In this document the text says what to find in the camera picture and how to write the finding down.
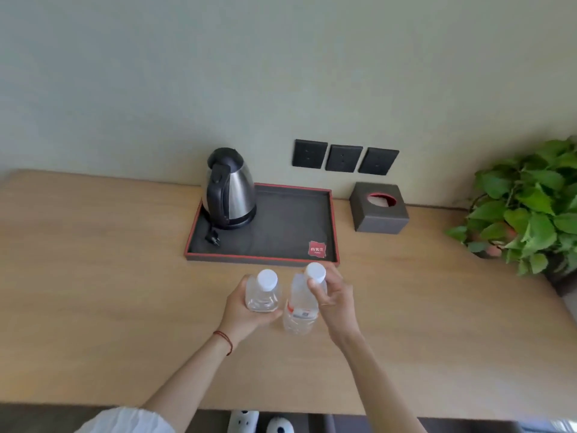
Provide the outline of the person's right hand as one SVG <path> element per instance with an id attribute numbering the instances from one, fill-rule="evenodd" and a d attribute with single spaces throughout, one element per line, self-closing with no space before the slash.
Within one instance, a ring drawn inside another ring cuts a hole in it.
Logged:
<path id="1" fill-rule="evenodd" d="M 332 306 L 319 308 L 329 336 L 339 349 L 349 342 L 362 338 L 356 318 L 353 287 L 344 280 L 330 262 L 322 262 L 326 269 L 326 283 L 333 300 Z"/>

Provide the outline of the person's left hand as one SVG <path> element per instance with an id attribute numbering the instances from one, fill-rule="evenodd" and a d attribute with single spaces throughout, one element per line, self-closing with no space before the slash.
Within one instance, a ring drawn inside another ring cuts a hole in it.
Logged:
<path id="1" fill-rule="evenodd" d="M 236 288 L 228 295 L 224 313 L 217 330 L 213 333 L 228 343 L 227 356 L 257 328 L 250 324 L 251 312 L 245 305 L 246 282 L 244 275 Z"/>

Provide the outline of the clear water bottle white cap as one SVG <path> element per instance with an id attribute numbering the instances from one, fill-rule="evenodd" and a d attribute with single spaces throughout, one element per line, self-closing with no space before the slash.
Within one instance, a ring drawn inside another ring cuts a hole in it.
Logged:
<path id="1" fill-rule="evenodd" d="M 274 312 L 279 307 L 278 276 L 272 269 L 250 275 L 246 282 L 245 305 L 253 312 Z"/>

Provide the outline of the clear water bottle red label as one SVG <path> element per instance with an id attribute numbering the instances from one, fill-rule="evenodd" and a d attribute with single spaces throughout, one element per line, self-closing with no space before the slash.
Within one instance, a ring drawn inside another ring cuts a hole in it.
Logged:
<path id="1" fill-rule="evenodd" d="M 319 317 L 319 304 L 308 287 L 313 279 L 327 293 L 326 269 L 318 262 L 307 265 L 303 273 L 292 278 L 290 292 L 283 314 L 285 330 L 295 335 L 307 335 Z"/>

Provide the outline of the person's right forearm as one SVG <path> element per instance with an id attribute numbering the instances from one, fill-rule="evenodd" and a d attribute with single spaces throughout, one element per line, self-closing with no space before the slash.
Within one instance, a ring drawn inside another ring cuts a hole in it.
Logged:
<path id="1" fill-rule="evenodd" d="M 373 433 L 427 433 L 361 333 L 345 335 L 338 347 L 350 367 Z"/>

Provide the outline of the person's left forearm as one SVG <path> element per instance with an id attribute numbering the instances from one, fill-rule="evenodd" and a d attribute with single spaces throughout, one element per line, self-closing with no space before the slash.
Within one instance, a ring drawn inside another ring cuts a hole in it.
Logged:
<path id="1" fill-rule="evenodd" d="M 227 353 L 228 343 L 212 334 L 142 408 L 185 433 Z"/>

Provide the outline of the dark tray with red rim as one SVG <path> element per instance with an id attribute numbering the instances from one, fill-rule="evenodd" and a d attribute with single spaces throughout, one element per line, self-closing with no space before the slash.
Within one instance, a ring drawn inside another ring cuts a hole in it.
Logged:
<path id="1" fill-rule="evenodd" d="M 219 230 L 220 247 L 205 240 L 210 228 L 199 203 L 184 257 L 188 261 L 305 267 L 340 264 L 332 191 L 256 184 L 257 213 L 246 226 Z"/>

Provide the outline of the grey square tissue box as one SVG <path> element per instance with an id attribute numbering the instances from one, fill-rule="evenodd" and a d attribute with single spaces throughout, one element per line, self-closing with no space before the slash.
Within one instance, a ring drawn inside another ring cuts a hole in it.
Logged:
<path id="1" fill-rule="evenodd" d="M 388 208 L 373 205 L 367 201 L 372 193 L 393 196 L 397 204 Z M 399 234 L 410 219 L 400 189 L 394 184 L 356 182 L 349 202 L 356 232 Z"/>

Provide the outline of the black kettle base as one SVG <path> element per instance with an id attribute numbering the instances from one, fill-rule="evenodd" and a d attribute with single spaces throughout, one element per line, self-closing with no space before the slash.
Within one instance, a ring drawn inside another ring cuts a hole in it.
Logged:
<path id="1" fill-rule="evenodd" d="M 224 223 L 221 225 L 221 224 L 218 224 L 216 221 L 212 220 L 210 218 L 209 213 L 204 208 L 201 209 L 202 218 L 204 218 L 204 220 L 206 220 L 208 222 L 208 225 L 210 225 L 210 227 L 216 228 L 219 230 L 235 230 L 235 229 L 242 228 L 242 227 L 248 225 L 255 218 L 256 213 L 257 213 L 257 210 L 255 208 L 254 210 L 251 210 L 247 215 L 245 215 L 241 218 L 230 219 L 228 221 L 228 223 Z"/>

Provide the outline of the stainless steel electric kettle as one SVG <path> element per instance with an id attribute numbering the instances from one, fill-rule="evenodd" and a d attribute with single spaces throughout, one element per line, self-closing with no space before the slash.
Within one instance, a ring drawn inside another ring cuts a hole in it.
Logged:
<path id="1" fill-rule="evenodd" d="M 210 218 L 221 225 L 257 209 L 249 167 L 235 149 L 222 147 L 210 154 L 202 202 Z"/>

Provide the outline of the white sleeve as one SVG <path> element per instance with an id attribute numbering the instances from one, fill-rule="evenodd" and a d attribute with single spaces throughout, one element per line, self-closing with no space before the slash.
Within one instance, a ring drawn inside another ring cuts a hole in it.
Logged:
<path id="1" fill-rule="evenodd" d="M 75 433 L 176 433 L 161 415 L 136 407 L 114 407 L 84 422 Z"/>

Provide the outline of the green leafy houseplant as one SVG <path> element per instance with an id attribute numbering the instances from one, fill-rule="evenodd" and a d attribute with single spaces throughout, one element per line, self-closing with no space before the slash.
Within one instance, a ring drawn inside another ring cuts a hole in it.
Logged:
<path id="1" fill-rule="evenodd" d="M 577 136 L 475 173 L 477 196 L 445 234 L 523 275 L 577 271 Z"/>

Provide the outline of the black wall socket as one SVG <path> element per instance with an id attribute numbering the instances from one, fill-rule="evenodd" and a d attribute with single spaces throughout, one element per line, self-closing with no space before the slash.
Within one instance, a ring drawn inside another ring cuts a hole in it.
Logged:
<path id="1" fill-rule="evenodd" d="M 331 145 L 325 170 L 339 173 L 355 172 L 363 149 L 362 146 Z"/>
<path id="2" fill-rule="evenodd" d="M 325 142 L 296 139 L 292 154 L 292 166 L 321 169 L 327 148 L 328 143 Z"/>
<path id="3" fill-rule="evenodd" d="M 398 155 L 399 150 L 368 147 L 357 172 L 385 176 Z"/>

